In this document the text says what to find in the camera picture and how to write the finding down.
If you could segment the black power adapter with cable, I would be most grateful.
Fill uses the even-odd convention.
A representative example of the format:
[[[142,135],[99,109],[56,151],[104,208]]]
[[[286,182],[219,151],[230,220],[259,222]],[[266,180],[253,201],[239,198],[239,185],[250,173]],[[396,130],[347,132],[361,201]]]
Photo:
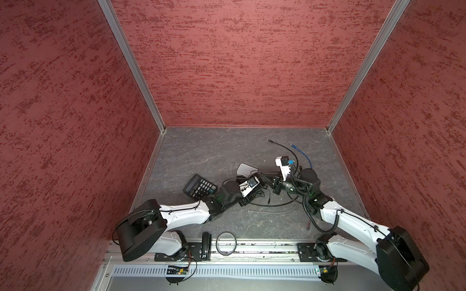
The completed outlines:
[[[259,203],[252,202],[251,204],[258,207],[275,207],[271,204],[273,195],[279,196],[282,191],[282,177],[278,174],[262,174],[257,175],[260,182],[260,189],[256,193],[256,198],[259,198]]]

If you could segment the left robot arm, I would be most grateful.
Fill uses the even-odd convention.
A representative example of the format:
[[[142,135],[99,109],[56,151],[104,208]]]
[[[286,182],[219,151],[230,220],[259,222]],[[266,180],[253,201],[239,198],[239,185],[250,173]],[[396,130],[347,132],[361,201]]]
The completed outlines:
[[[178,229],[191,224],[205,224],[220,218],[228,209],[247,205],[265,186],[263,179],[238,178],[222,185],[215,194],[197,202],[176,206],[147,200],[117,223],[112,239],[118,240],[124,262],[134,261],[148,252],[183,257],[188,249],[185,236]]]

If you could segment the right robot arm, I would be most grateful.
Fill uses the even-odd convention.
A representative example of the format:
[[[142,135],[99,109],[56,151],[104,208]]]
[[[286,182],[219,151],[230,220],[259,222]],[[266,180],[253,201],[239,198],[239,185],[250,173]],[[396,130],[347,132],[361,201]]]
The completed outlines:
[[[290,170],[266,177],[274,191],[302,197],[304,212],[322,234],[314,247],[320,260],[355,263],[378,274],[394,291],[414,290],[429,272],[427,260],[407,230],[374,223],[344,208],[320,191],[314,170],[304,169],[298,177]]]

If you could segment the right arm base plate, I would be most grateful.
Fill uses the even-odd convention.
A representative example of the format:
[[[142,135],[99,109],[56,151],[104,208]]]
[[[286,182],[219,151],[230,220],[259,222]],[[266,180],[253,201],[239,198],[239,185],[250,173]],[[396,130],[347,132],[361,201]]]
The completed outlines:
[[[297,253],[301,263],[346,263],[347,260],[332,256],[323,244],[315,242],[297,243]]]

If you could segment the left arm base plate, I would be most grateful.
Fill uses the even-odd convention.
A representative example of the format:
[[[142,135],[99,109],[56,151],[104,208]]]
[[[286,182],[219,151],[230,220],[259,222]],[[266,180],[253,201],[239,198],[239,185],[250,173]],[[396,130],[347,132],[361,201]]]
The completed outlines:
[[[189,242],[187,246],[181,248],[180,251],[172,256],[162,253],[156,253],[154,256],[155,262],[176,262],[189,261],[189,258],[194,258],[196,262],[201,262],[201,242]]]

